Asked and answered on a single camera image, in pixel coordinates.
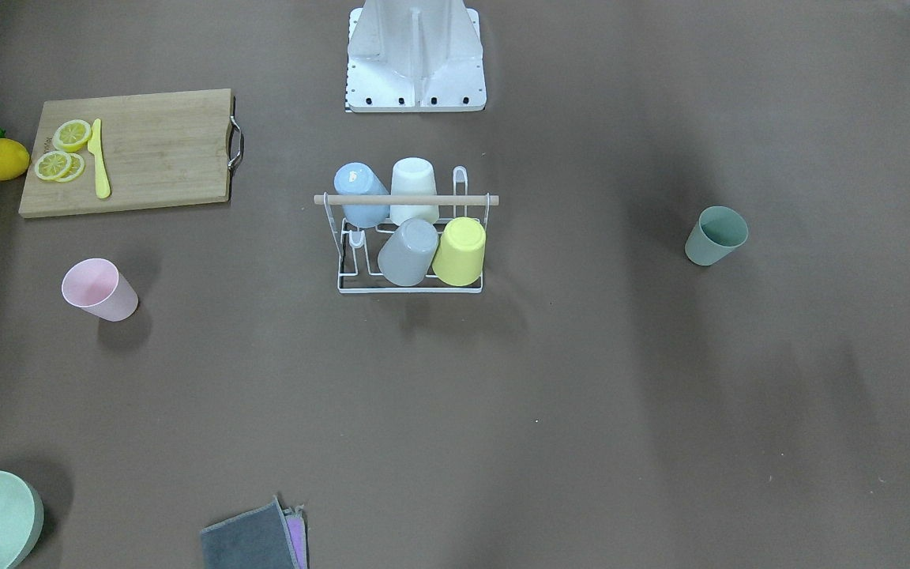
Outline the white metal mount base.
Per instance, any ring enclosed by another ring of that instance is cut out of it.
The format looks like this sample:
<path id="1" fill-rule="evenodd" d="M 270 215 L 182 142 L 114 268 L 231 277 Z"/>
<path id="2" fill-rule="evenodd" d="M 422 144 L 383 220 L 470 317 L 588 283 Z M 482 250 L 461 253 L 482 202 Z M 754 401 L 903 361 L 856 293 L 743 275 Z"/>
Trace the white metal mount base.
<path id="1" fill-rule="evenodd" d="M 462 1 L 366 1 L 348 18 L 344 109 L 445 113 L 487 106 L 483 36 Z"/>

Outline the purple cloth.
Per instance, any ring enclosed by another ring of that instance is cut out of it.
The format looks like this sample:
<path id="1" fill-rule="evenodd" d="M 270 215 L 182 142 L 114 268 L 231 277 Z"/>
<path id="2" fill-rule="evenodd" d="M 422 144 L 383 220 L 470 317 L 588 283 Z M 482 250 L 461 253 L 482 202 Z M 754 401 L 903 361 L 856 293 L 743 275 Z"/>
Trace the purple cloth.
<path id="1" fill-rule="evenodd" d="M 290 551 L 293 555 L 296 568 L 308 568 L 308 553 L 306 540 L 306 519 L 302 511 L 297 509 L 284 509 L 286 529 L 290 540 Z"/>

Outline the grey folded cloth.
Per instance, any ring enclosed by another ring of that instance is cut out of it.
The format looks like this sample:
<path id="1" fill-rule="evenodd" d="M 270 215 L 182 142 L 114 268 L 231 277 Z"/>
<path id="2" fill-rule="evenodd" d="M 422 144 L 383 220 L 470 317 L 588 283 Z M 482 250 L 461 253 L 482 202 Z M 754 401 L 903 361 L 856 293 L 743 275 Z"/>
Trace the grey folded cloth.
<path id="1" fill-rule="evenodd" d="M 266 507 L 205 527 L 200 545 L 206 568 L 296 568 L 278 498 Z"/>

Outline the bamboo cutting board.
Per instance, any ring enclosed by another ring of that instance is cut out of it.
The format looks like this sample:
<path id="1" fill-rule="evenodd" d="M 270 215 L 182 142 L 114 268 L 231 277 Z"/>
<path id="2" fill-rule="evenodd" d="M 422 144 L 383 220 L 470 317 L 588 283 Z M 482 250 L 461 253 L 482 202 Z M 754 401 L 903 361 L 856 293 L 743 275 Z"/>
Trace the bamboo cutting board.
<path id="1" fill-rule="evenodd" d="M 54 150 L 55 130 L 66 120 L 100 120 L 111 194 L 97 197 L 93 155 L 81 150 L 86 169 L 71 183 L 25 177 L 19 213 L 32 219 L 226 202 L 243 159 L 234 111 L 228 88 L 48 100 L 32 159 Z"/>

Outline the yellow plastic knife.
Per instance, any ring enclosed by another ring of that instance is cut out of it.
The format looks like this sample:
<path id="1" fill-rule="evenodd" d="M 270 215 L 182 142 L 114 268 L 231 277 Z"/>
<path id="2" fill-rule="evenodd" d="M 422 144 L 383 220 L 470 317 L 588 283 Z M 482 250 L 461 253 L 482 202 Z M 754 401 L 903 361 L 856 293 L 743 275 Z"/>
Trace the yellow plastic knife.
<path id="1" fill-rule="evenodd" d="M 87 144 L 88 151 L 94 163 L 95 194 L 98 199 L 108 199 L 111 196 L 111 181 L 106 170 L 106 162 L 102 144 L 102 122 L 97 118 L 91 122 L 91 133 Z"/>

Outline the lemon slice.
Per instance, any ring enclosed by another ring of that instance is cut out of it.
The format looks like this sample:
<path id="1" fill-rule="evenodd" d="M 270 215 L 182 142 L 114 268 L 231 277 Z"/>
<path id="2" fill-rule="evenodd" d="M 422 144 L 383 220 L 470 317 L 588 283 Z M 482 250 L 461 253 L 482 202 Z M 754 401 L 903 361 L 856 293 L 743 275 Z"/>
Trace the lemon slice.
<path id="1" fill-rule="evenodd" d="M 70 166 L 60 177 L 55 178 L 55 183 L 71 183 L 80 177 L 86 166 L 86 159 L 78 153 L 66 153 L 71 160 Z"/>
<path id="2" fill-rule="evenodd" d="M 55 150 L 41 155 L 33 163 L 32 171 L 40 180 L 53 183 L 68 175 L 72 167 L 72 155 L 66 151 Z"/>
<path id="3" fill-rule="evenodd" d="M 87 120 L 66 120 L 53 133 L 51 144 L 55 150 L 78 153 L 89 143 L 91 134 L 92 125 Z"/>

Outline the white cup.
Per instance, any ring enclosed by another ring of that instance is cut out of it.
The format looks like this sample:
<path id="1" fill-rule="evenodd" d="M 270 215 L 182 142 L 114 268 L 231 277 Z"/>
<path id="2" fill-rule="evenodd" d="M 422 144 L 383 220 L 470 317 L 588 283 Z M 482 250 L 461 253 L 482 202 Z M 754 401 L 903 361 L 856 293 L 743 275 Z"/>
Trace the white cup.
<path id="1" fill-rule="evenodd" d="M 393 197 L 434 197 L 436 194 L 434 167 L 431 162 L 419 157 L 407 157 L 395 162 L 391 173 Z M 434 224 L 439 220 L 439 206 L 391 205 L 389 217 L 391 223 L 397 226 L 413 217 Z"/>

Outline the light blue cup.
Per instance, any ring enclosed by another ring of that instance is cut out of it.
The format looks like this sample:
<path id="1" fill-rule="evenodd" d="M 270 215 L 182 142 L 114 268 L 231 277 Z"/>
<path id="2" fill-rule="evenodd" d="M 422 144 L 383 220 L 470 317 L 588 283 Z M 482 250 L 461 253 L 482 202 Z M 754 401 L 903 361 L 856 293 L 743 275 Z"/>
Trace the light blue cup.
<path id="1" fill-rule="evenodd" d="M 333 187 L 344 197 L 386 197 L 389 191 L 382 181 L 364 163 L 351 162 L 340 167 L 333 177 Z M 359 229 L 368 229 L 381 224 L 389 217 L 390 206 L 343 205 L 346 220 Z"/>

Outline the grey cup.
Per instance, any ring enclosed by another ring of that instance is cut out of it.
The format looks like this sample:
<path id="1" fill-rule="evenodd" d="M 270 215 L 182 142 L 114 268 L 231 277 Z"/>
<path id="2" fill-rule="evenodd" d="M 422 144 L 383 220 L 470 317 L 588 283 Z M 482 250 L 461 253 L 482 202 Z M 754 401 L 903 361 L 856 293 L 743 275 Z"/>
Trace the grey cup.
<path id="1" fill-rule="evenodd" d="M 415 287 L 425 280 L 439 245 L 433 224 L 413 217 L 398 226 L 377 256 L 383 277 L 397 287 Z"/>

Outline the yellow cup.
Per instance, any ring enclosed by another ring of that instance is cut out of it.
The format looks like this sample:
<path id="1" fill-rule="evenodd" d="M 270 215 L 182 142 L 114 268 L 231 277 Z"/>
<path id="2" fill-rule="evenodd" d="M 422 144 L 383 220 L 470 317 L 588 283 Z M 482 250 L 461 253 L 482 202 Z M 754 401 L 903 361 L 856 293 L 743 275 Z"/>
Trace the yellow cup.
<path id="1" fill-rule="evenodd" d="M 432 270 L 450 287 L 467 287 L 483 273 L 487 233 L 473 217 L 454 217 L 443 230 Z"/>

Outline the pink cup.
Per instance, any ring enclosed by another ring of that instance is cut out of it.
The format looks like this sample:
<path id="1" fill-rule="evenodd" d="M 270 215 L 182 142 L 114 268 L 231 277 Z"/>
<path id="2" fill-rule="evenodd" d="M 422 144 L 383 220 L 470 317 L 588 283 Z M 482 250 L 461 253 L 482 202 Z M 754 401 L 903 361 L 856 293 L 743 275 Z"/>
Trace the pink cup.
<path id="1" fill-rule="evenodd" d="M 129 318 L 140 306 L 140 296 L 113 262 L 88 258 L 66 271 L 62 298 L 71 306 L 108 322 Z"/>

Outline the green cup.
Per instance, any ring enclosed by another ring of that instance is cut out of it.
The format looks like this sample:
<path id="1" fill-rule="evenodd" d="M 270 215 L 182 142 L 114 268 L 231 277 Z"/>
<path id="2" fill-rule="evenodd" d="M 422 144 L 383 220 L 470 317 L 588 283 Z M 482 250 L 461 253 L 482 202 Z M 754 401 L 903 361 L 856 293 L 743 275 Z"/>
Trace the green cup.
<path id="1" fill-rule="evenodd" d="M 698 216 L 685 244 L 687 259 L 697 266 L 712 266 L 748 239 L 748 223 L 736 210 L 712 205 Z"/>

